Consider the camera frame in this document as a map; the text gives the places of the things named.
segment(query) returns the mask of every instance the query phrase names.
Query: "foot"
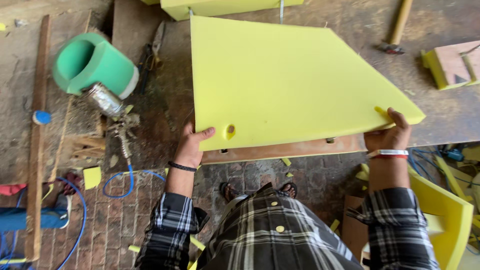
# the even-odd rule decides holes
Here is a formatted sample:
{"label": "foot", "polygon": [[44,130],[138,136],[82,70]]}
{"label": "foot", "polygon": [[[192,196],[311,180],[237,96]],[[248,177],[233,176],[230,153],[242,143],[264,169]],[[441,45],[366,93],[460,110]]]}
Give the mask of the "foot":
{"label": "foot", "polygon": [[287,192],[288,195],[290,196],[290,198],[292,198],[292,199],[295,199],[295,197],[297,196],[297,193],[296,193],[296,191],[295,191],[295,188],[294,188],[292,185],[290,185],[290,183],[289,183],[289,184],[285,184],[285,185],[283,186],[283,188],[281,189],[281,191]]}
{"label": "foot", "polygon": [[227,202],[233,200],[238,194],[240,194],[237,190],[235,190],[232,185],[227,184],[224,189],[223,197]]}

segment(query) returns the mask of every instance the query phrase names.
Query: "braided leather bracelet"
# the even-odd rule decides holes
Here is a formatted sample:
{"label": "braided leather bracelet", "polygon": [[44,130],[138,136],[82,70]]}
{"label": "braided leather bracelet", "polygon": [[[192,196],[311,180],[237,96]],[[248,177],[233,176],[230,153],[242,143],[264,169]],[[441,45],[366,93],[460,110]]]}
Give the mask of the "braided leather bracelet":
{"label": "braided leather bracelet", "polygon": [[196,172],[197,169],[196,168],[192,168],[192,167],[185,167],[185,166],[182,166],[180,164],[176,164],[172,161],[169,161],[168,164],[173,167],[173,168],[177,168],[177,169],[180,169],[180,170],[184,170],[184,171],[189,171],[189,172]]}

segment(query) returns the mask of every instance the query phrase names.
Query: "person's left hand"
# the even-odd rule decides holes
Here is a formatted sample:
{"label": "person's left hand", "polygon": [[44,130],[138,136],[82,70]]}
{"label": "person's left hand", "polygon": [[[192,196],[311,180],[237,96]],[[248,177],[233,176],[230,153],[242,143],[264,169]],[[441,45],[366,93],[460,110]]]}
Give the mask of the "person's left hand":
{"label": "person's left hand", "polygon": [[202,132],[194,133],[193,122],[188,122],[183,127],[174,163],[186,167],[197,168],[202,161],[203,152],[198,150],[200,142],[211,138],[215,134],[215,128],[210,127]]}

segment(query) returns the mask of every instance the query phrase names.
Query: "plaid shirt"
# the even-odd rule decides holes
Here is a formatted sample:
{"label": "plaid shirt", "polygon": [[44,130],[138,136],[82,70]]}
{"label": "plaid shirt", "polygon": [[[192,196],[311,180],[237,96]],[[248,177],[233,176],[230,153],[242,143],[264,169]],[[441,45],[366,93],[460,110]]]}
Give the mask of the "plaid shirt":
{"label": "plaid shirt", "polygon": [[[368,195],[371,269],[438,269],[427,222],[412,190]],[[187,269],[190,234],[208,220],[190,198],[164,193],[152,212],[135,266]],[[238,203],[198,258],[198,269],[363,269],[352,252],[315,214],[269,183]]]}

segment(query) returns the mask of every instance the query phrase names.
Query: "blue cap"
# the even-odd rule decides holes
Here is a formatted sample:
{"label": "blue cap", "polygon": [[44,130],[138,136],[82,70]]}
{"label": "blue cap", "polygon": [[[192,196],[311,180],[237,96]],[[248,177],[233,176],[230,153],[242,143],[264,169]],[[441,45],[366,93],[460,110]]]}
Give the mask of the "blue cap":
{"label": "blue cap", "polygon": [[52,121],[51,115],[48,112],[42,110],[36,110],[33,113],[32,119],[38,125],[45,125]]}

